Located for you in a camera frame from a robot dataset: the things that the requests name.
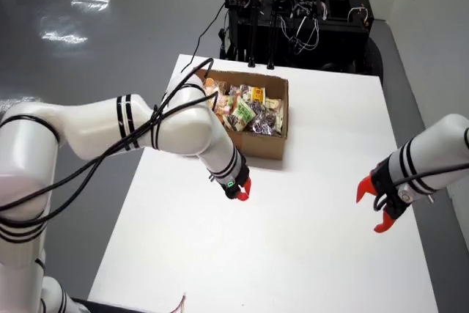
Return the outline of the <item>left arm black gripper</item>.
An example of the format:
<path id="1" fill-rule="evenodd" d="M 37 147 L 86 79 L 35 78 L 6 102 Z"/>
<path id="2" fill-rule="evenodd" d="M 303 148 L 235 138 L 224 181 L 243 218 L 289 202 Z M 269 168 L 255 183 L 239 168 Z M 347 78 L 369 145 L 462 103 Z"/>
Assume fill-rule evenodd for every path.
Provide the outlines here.
<path id="1" fill-rule="evenodd" d="M 234 181 L 229 181 L 224 187 L 225 194 L 229 199 L 238 199 L 244 202 L 249 199 L 251 191 L 251 178 L 249 168 L 242 166 Z"/>

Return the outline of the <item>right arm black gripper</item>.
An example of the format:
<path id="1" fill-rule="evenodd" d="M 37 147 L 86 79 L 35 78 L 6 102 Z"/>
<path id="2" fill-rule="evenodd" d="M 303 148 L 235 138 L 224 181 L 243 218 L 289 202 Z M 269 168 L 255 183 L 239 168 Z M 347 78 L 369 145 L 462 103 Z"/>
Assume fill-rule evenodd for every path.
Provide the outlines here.
<path id="1" fill-rule="evenodd" d="M 383 220 L 374 227 L 375 232 L 386 232 L 407 209 L 407 204 L 398 195 L 389 172 L 389 161 L 381 161 L 377 167 L 359 182 L 357 187 L 356 202 L 359 203 L 365 194 L 377 192 L 373 203 L 374 211 L 382 210 Z"/>

